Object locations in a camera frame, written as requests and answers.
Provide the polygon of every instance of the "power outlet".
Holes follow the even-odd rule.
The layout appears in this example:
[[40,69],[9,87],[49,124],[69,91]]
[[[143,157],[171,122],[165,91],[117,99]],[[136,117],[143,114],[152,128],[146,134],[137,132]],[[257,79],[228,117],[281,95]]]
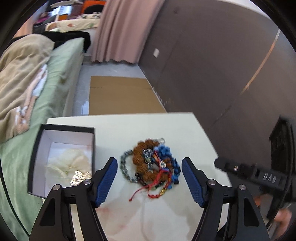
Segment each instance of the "power outlet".
[[159,50],[155,49],[153,55],[154,55],[155,58],[157,58],[158,55],[159,55]]

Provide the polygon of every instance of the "floor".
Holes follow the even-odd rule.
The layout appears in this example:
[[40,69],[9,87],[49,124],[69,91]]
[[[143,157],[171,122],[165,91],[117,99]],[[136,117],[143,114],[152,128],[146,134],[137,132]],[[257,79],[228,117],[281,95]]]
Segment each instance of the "floor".
[[89,90],[92,76],[146,78],[137,64],[117,62],[93,64],[91,62],[84,62],[76,86],[73,116],[89,114]]

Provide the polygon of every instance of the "white table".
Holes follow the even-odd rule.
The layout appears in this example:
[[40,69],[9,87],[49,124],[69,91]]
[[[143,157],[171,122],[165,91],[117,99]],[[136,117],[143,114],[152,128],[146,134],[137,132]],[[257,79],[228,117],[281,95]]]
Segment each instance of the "white table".
[[[101,169],[109,157],[115,157],[120,163],[120,156],[140,140],[163,137],[180,166],[184,157],[190,157],[196,168],[203,170],[208,178],[230,186],[227,175],[215,169],[213,163],[217,154],[192,113],[64,117],[49,119],[47,123],[95,127],[96,170]],[[127,161],[131,163],[127,165],[129,173],[134,174],[132,161]],[[129,202],[140,185],[129,183],[118,168],[105,203],[97,209],[108,240],[191,240],[203,209],[193,201],[182,173],[179,180],[179,185],[173,185],[172,190],[159,199],[150,199],[143,191]],[[71,208],[76,238],[81,241],[76,206]],[[225,205],[220,225],[226,222],[226,218]]]

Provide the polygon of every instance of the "bed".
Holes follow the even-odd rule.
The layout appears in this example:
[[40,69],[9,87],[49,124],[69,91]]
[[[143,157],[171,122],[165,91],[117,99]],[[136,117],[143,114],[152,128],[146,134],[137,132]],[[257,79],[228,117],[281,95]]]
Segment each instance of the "bed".
[[[27,194],[27,176],[31,151],[41,123],[48,118],[70,116],[76,83],[83,62],[83,38],[67,41],[52,51],[48,78],[35,102],[30,129],[0,144],[0,158],[8,194],[20,222],[28,233],[42,206],[42,199]],[[28,236],[15,218],[0,183],[0,213],[18,241]]]

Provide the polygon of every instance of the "beige blanket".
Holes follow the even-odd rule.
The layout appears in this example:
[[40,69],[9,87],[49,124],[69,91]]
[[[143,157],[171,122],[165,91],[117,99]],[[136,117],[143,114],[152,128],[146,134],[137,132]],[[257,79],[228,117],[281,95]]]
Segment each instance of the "beige blanket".
[[0,143],[29,129],[35,89],[47,75],[54,42],[30,34],[10,45],[0,59]]

